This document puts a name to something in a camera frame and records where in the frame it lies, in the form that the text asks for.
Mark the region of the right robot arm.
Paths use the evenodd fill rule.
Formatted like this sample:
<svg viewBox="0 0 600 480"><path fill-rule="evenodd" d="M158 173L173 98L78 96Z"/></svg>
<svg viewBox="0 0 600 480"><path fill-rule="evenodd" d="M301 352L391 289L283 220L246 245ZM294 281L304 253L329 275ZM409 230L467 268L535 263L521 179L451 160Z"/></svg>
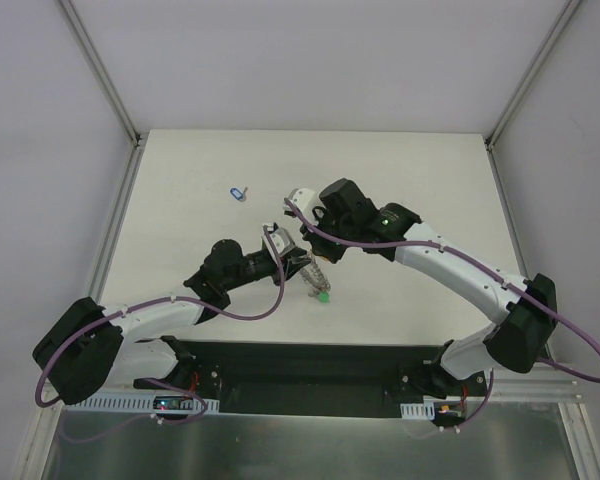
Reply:
<svg viewBox="0 0 600 480"><path fill-rule="evenodd" d="M314 254L337 263L356 246L432 278L486 316L489 326L447 341L430 363L410 373L413 388L424 395L444 399L471 375L495 366L525 374L555 330L557 322L547 313L557 306L551 279L479 267L418 214L394 202L376 207L349 179L319 193L294 190L285 212L305 219L300 232Z"/></svg>

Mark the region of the blue tag key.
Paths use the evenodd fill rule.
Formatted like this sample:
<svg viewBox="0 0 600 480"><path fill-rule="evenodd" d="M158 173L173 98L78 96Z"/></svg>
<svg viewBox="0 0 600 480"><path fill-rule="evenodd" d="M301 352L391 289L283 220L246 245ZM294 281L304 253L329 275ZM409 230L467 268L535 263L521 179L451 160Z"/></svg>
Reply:
<svg viewBox="0 0 600 480"><path fill-rule="evenodd" d="M247 187L244 187L242 189L237 188L237 187L232 187L229 190L229 193L235 200L237 200L239 202L245 202L246 198L247 198L247 191L248 191Z"/></svg>

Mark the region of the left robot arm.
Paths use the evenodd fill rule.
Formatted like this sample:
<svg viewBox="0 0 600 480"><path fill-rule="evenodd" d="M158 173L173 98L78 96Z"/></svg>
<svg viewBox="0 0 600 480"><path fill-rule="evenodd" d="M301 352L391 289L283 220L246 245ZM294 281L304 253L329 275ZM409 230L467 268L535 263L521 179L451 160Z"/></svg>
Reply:
<svg viewBox="0 0 600 480"><path fill-rule="evenodd" d="M244 321L246 315L227 309L230 291L265 278L283 290L310 262L309 253L278 229L264 234L261 248L249 254L235 240L216 242L182 291L112 309L91 297L74 301L32 352L41 369L36 405L75 405L106 383L141 380L189 388L192 367L162 334L216 316ZM55 400L44 399L46 384L56 391Z"/></svg>

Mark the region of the left aluminium frame rail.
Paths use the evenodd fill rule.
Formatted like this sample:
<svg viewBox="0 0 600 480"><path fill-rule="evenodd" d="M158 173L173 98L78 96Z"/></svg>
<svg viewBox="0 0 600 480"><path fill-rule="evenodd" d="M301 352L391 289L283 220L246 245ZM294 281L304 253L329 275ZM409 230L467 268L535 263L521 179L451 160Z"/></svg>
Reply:
<svg viewBox="0 0 600 480"><path fill-rule="evenodd" d="M109 130L118 145L110 165L105 169L108 179L102 193L104 210L97 222L97 250L90 264L84 292L95 300L103 296L107 276L115 253L124 216L136 180L147 135L141 132L132 119L114 80L105 65L87 23L75 1L56 3L73 40L79 49L108 111L116 121Z"/></svg>

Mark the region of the metal disc with keyrings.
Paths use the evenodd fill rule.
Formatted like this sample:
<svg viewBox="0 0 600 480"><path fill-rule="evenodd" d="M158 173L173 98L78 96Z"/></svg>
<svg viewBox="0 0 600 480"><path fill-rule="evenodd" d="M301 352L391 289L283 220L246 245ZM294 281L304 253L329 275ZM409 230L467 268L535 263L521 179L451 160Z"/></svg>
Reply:
<svg viewBox="0 0 600 480"><path fill-rule="evenodd" d="M309 296L318 298L322 294L329 294L331 284L318 265L316 257L309 252L308 259L309 263L300 270L300 275L303 281L309 286Z"/></svg>

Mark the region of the right aluminium frame rail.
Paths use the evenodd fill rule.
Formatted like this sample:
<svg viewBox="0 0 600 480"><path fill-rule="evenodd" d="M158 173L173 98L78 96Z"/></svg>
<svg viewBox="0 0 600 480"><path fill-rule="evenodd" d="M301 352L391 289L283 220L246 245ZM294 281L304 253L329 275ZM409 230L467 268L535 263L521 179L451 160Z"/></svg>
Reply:
<svg viewBox="0 0 600 480"><path fill-rule="evenodd" d="M535 168L529 158L540 136L538 128L525 124L537 85L549 68L565 37L587 7L586 1L563 1L546 34L525 67L502 112L485 139L517 266L527 275L534 271L530 260L531 233L525 198L533 186Z"/></svg>

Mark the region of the aluminium frame rail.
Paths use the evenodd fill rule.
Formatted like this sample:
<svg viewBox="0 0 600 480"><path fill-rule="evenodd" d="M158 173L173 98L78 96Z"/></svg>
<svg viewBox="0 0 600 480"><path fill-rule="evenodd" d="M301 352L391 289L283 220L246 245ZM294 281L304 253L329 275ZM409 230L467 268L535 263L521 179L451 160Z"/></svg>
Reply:
<svg viewBox="0 0 600 480"><path fill-rule="evenodd" d="M105 169L108 179L102 193L104 210L97 222L97 250L90 264L84 292L95 300L103 296L107 276L115 253L124 216L136 180L147 135L141 132L132 119L114 80L105 65L87 23L75 1L56 3L73 40L79 49L108 111L116 121L109 130L118 145L110 165Z"/></svg>
<svg viewBox="0 0 600 480"><path fill-rule="evenodd" d="M529 158L540 136L538 128L525 124L537 85L549 68L565 37L587 7L586 1L563 1L546 34L525 67L502 112L485 139L517 266L527 275L534 271L530 260L531 233L525 198L533 186L535 168Z"/></svg>

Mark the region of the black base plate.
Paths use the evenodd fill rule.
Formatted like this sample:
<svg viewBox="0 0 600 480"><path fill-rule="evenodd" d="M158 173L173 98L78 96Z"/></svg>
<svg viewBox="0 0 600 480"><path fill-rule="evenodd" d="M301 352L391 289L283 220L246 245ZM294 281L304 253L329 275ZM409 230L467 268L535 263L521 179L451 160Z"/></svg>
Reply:
<svg viewBox="0 0 600 480"><path fill-rule="evenodd" d="M161 340L176 366L156 380L228 414L397 418L430 397L435 346Z"/></svg>

